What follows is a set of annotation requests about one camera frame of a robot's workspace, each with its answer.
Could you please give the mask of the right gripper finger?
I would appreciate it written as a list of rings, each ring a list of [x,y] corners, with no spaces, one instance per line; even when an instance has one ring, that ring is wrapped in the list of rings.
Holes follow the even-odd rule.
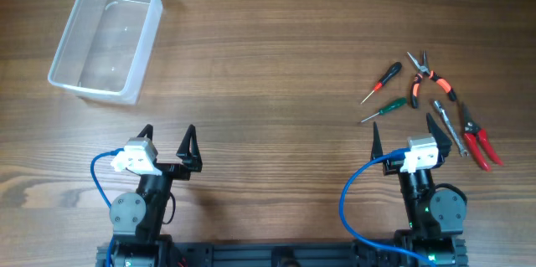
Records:
[[[426,122],[429,133],[435,138],[439,153],[443,157],[448,157],[452,147],[451,139],[446,133],[437,125],[434,118],[430,113],[426,114]]]
[[[383,155],[384,155],[384,153],[383,153],[382,143],[381,143],[381,140],[380,140],[379,128],[377,126],[377,123],[374,122],[373,143],[372,143],[370,159],[375,160],[375,159],[377,159],[379,157],[382,157]]]

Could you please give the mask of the silver socket wrench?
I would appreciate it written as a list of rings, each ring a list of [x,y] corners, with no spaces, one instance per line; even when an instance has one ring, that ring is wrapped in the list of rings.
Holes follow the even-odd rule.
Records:
[[[460,136],[455,131],[453,125],[451,124],[451,120],[446,113],[445,108],[442,106],[442,104],[438,100],[433,101],[433,106],[435,107],[435,110],[438,112],[438,114],[441,116],[441,119],[443,120],[447,130],[450,132],[451,137],[453,138],[454,142],[456,143],[460,156],[461,157],[468,157],[469,152],[461,142]]]

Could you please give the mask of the red handled pruning shears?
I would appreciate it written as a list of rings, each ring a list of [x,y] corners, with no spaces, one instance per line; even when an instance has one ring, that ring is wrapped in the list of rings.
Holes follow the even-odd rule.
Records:
[[[483,149],[492,162],[498,164],[499,166],[503,166],[504,163],[502,159],[495,152],[488,139],[487,131],[481,128],[473,120],[471,113],[464,103],[461,103],[461,111],[463,118],[463,138],[477,165],[486,172],[490,172],[492,170],[480,151],[480,149]]]

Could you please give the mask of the green handled screwdriver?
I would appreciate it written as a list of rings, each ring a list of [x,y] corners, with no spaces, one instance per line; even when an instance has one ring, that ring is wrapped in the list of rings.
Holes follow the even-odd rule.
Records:
[[[363,120],[361,120],[361,123],[365,122],[365,121],[368,121],[372,118],[374,118],[375,116],[381,116],[381,115],[384,115],[384,114],[387,114],[393,110],[397,110],[399,109],[400,107],[404,106],[404,105],[407,105],[407,99],[405,97],[400,97],[396,100],[392,100],[390,101],[387,105],[384,105],[382,106],[381,108],[378,109],[378,111],[371,115],[370,117],[367,117]]]

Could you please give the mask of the orange black needle-nose pliers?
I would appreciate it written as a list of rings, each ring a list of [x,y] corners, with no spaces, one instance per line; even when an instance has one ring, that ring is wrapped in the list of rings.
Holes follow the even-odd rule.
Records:
[[[407,55],[412,64],[417,69],[417,73],[415,74],[412,85],[410,87],[410,104],[412,108],[417,109],[419,107],[419,88],[422,80],[425,77],[439,85],[445,91],[450,101],[457,101],[456,92],[454,91],[451,84],[446,79],[439,76],[435,71],[429,68],[427,54],[425,51],[422,52],[421,61],[419,61],[410,52],[408,52]]]

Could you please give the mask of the black red screwdriver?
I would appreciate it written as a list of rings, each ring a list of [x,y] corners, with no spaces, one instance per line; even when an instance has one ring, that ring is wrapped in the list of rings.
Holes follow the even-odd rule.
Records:
[[[361,101],[363,104],[374,92],[380,90],[386,83],[397,75],[402,69],[402,64],[400,62],[393,63],[386,72],[380,77],[376,85],[372,88],[370,93]]]

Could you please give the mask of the clear plastic container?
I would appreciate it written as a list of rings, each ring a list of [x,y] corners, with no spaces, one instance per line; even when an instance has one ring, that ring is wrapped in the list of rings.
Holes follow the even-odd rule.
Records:
[[[90,100],[136,104],[162,11],[162,0],[75,0],[49,83]]]

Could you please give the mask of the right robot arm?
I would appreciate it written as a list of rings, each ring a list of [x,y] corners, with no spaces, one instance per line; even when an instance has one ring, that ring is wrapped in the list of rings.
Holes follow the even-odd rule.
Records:
[[[467,197],[450,183],[435,183],[432,171],[441,167],[451,151],[452,142],[426,115],[429,133],[408,139],[414,172],[404,166],[401,158],[382,162],[385,176],[396,175],[410,228],[397,230],[393,244],[424,256],[437,266],[467,266],[466,243],[463,233]]]

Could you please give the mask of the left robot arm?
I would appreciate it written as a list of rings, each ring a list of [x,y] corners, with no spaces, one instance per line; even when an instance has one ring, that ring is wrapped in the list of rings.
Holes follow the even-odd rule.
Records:
[[[186,130],[176,152],[179,163],[157,160],[152,141],[153,126],[147,125],[129,139],[112,160],[117,172],[139,176],[137,189],[123,193],[110,205],[112,240],[106,250],[104,266],[186,266],[187,260],[161,229],[168,203],[177,207],[171,192],[173,181],[187,181],[201,172],[203,163],[198,149],[195,126]]]

